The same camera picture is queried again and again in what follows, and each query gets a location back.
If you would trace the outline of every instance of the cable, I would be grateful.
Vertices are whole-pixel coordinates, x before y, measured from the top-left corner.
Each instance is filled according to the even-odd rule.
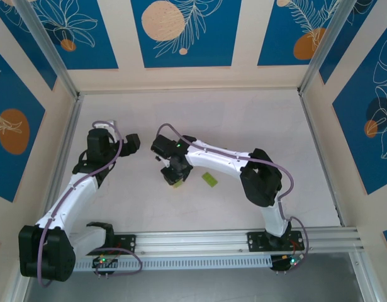
[[[290,240],[290,242],[293,244],[293,254],[292,256],[295,255],[295,251],[296,251],[296,245],[295,245],[295,242],[293,242],[292,240]]]
[[[115,246],[115,248],[118,248],[118,247],[121,247],[121,244],[120,244],[120,243],[118,243],[118,245]],[[114,252],[114,250],[111,250],[107,255],[112,255],[113,252]],[[108,268],[110,267],[110,265],[111,265],[112,263],[114,263],[115,260],[116,260],[121,254],[122,254],[122,252],[118,252],[118,253],[115,255],[115,257],[113,257],[110,261],[105,262],[105,266],[103,267],[103,269],[108,269]],[[105,256],[105,254],[102,254],[102,255],[99,255],[99,256],[95,257],[94,260],[93,260],[93,263],[94,263],[94,261],[96,261],[96,260],[100,261],[101,256]]]
[[[211,148],[204,148],[202,146],[199,146],[199,145],[195,145],[194,143],[190,142],[189,140],[187,140],[186,138],[184,138],[171,124],[169,123],[164,123],[162,124],[158,130],[157,130],[157,134],[155,135],[155,137],[158,137],[159,134],[160,134],[160,131],[161,129],[163,129],[163,127],[169,127],[182,141],[184,141],[185,143],[187,143],[188,145],[192,146],[192,147],[195,147],[197,149],[200,149],[200,150],[203,150],[205,152],[213,152],[215,154],[218,154],[218,155],[222,155],[222,156],[226,156],[228,158],[231,158],[231,159],[235,159],[235,160],[247,160],[249,162],[258,162],[260,164],[265,164],[265,165],[270,165],[271,167],[274,167],[274,168],[277,168],[281,171],[283,171],[288,179],[289,179],[289,188],[287,191],[285,191],[284,193],[280,194],[278,197],[277,197],[277,201],[278,201],[278,206],[279,206],[279,212],[280,212],[280,215],[281,215],[281,218],[287,222],[291,222],[292,220],[296,220],[300,226],[302,227],[302,230],[303,230],[303,233],[304,233],[304,236],[305,236],[305,242],[306,242],[306,249],[305,249],[305,254],[304,254],[304,258],[303,260],[297,265],[295,266],[295,268],[297,268],[298,266],[300,266],[300,264],[302,262],[304,262],[306,256],[308,255],[308,251],[309,251],[309,238],[308,238],[308,233],[306,232],[306,229],[305,229],[305,226],[304,224],[297,218],[297,217],[294,217],[294,216],[291,216],[290,218],[286,218],[285,215],[284,215],[284,211],[283,211],[283,206],[281,204],[281,199],[285,196],[287,196],[289,193],[292,192],[292,190],[294,189],[294,178],[293,176],[291,175],[290,172],[288,172],[288,170],[286,170],[284,167],[281,167],[280,165],[277,165],[275,164],[274,162],[268,162],[266,160],[261,160],[261,159],[252,159],[250,157],[240,157],[240,156],[234,156],[234,155],[231,155],[231,154],[228,154],[228,153],[225,153],[225,152],[222,152],[222,151],[219,151],[219,150],[214,150],[214,149],[211,149]]]
[[[138,268],[137,271],[134,271],[134,272],[121,272],[119,274],[112,274],[112,276],[114,277],[119,277],[119,276],[131,276],[131,275],[135,275],[137,274],[138,272],[140,272],[142,269],[143,269],[143,262],[142,260],[138,257],[138,255],[136,255],[135,253],[129,251],[129,250],[125,250],[125,249],[122,249],[120,247],[101,247],[101,248],[98,248],[98,249],[95,249],[94,252],[104,252],[104,251],[109,251],[109,250],[117,250],[119,252],[124,252],[124,253],[128,253],[129,255],[132,255],[134,258],[136,258],[136,260],[138,261],[140,267]],[[101,274],[98,272],[98,269],[100,267],[100,263],[97,264],[96,268],[95,268],[95,275],[97,276],[100,276]]]
[[[43,288],[47,288],[51,283],[52,283],[52,280],[50,280],[48,283],[44,284],[42,282],[42,252],[43,252],[43,244],[45,243],[45,238],[47,236],[47,232],[48,232],[48,229],[49,229],[49,226],[50,224],[54,221],[54,218],[57,214],[57,212],[59,211],[59,208],[62,206],[62,204],[64,203],[64,201],[66,200],[66,198],[69,196],[69,194],[80,184],[82,183],[83,181],[85,181],[88,177],[91,177],[91,176],[94,176],[96,175],[97,173],[100,173],[101,171],[104,171],[106,168],[108,168],[110,165],[112,165],[116,160],[117,158],[119,157],[120,155],[120,152],[122,151],[122,136],[120,135],[120,132],[119,130],[117,129],[117,127],[115,127],[114,125],[112,125],[111,123],[108,123],[107,121],[95,121],[93,123],[93,127],[95,128],[95,125],[98,124],[98,123],[103,123],[105,125],[108,125],[110,127],[112,127],[114,129],[114,131],[116,132],[116,135],[118,136],[118,139],[119,139],[119,149],[118,149],[118,152],[116,153],[116,155],[113,157],[113,159],[108,162],[106,165],[104,165],[103,167],[95,170],[94,172],[91,172],[90,174],[87,174],[86,176],[80,178],[78,181],[76,181],[74,183],[74,185],[72,187],[69,188],[69,190],[67,190],[67,192],[63,195],[63,197],[60,199],[60,201],[58,202],[57,206],[55,207],[55,209],[53,210],[52,212],[52,215],[51,215],[51,218],[48,219],[48,222],[47,224],[45,225],[45,228],[43,229],[42,231],[42,235],[41,235],[41,239],[40,239],[40,244],[38,246],[38,257],[37,257],[37,263],[36,263],[36,276],[37,276],[37,279],[38,279],[38,283],[40,284],[40,286],[42,286]]]
[[[301,248],[301,246],[298,244],[298,243],[296,243],[295,241],[291,241],[298,249],[300,249]]]
[[[288,172],[288,170],[286,170],[284,167],[281,167],[280,165],[277,165],[274,162],[268,162],[267,160],[262,160],[262,159],[252,159],[250,157],[241,157],[241,156],[231,155],[231,154],[219,151],[219,150],[215,150],[215,149],[211,149],[211,148],[204,148],[202,146],[195,145],[194,143],[191,143],[189,140],[184,138],[171,124],[168,124],[168,123],[162,124],[160,126],[160,128],[157,130],[157,134],[156,134],[155,137],[159,136],[161,129],[163,129],[163,127],[165,127],[165,126],[169,127],[182,141],[184,141],[188,145],[190,145],[192,147],[195,147],[197,149],[203,150],[205,152],[213,152],[213,153],[216,153],[218,155],[222,155],[222,156],[228,157],[230,159],[247,160],[249,162],[258,162],[260,164],[270,165],[271,167],[274,167],[274,168],[277,168],[277,169],[283,171],[287,175],[287,177],[289,179],[289,188],[288,188],[288,190],[286,192],[284,192],[280,196],[278,196],[278,200],[280,200],[281,198],[287,196],[294,189],[294,179],[293,179],[293,176],[291,175],[291,173]]]

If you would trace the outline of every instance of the beige wall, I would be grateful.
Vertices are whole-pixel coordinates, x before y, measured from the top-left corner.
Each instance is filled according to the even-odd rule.
[[[69,73],[80,91],[297,87],[307,65],[257,66],[274,2],[242,0],[231,67],[145,69],[130,1],[98,0],[119,69]]]
[[[73,100],[57,81],[49,89],[0,19],[0,54],[45,108],[40,130],[13,203],[0,198],[0,300],[10,275],[18,267],[18,232],[33,225],[42,205],[56,163],[59,145]]]
[[[367,195],[332,103],[387,28],[387,0],[379,0],[324,86],[317,76],[305,94],[344,216],[355,225],[387,295],[387,185]]]

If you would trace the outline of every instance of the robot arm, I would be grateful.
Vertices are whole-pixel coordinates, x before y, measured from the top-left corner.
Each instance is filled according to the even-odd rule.
[[[137,134],[127,135],[126,139],[127,143],[118,141],[115,131],[105,123],[95,124],[95,128],[89,131],[87,150],[80,155],[66,190],[36,225],[24,226],[20,231],[18,237],[20,270],[23,276],[37,277],[38,247],[47,225],[41,263],[44,279],[66,281],[73,271],[76,260],[98,247],[112,247],[113,229],[111,225],[90,223],[83,232],[75,237],[71,237],[70,232],[75,220],[93,200],[115,163],[112,167],[107,167],[93,176],[88,175],[108,165],[114,159],[120,143],[122,143],[120,157],[134,154],[140,148]],[[84,180],[76,187],[76,183],[82,178]]]
[[[185,181],[193,167],[206,167],[229,174],[241,181],[247,199],[260,207],[266,223],[266,232],[271,235],[271,241],[274,237],[284,238],[291,225],[281,217],[276,201],[282,187],[281,173],[275,167],[239,159],[253,158],[271,162],[265,151],[255,149],[252,153],[234,152],[213,147],[194,137],[184,136],[184,138],[194,145],[189,145],[183,140],[171,141],[159,135],[151,146],[157,160],[165,164],[161,173],[168,184],[174,185],[178,181]],[[203,151],[195,146],[222,151],[236,156],[237,159]]]

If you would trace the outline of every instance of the enclosure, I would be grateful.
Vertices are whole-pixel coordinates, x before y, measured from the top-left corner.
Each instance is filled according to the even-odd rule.
[[[140,148],[71,232],[112,224],[142,272],[111,275],[138,268],[119,254],[99,278],[94,261],[113,255],[86,255],[41,288],[20,273],[19,232],[72,186],[99,120]],[[287,251],[254,251],[270,222],[237,178],[199,165],[164,180],[164,123],[292,174],[298,267],[276,274]],[[0,0],[0,301],[83,298],[387,301],[387,0]]]

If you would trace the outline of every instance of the green object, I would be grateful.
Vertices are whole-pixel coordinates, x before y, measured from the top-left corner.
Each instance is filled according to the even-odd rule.
[[[203,178],[210,187],[214,187],[218,184],[218,181],[209,172],[204,173],[201,178]]]
[[[174,189],[176,189],[177,187],[179,187],[181,184],[183,184],[183,180],[180,179],[178,182],[176,182],[172,187],[174,187]]]

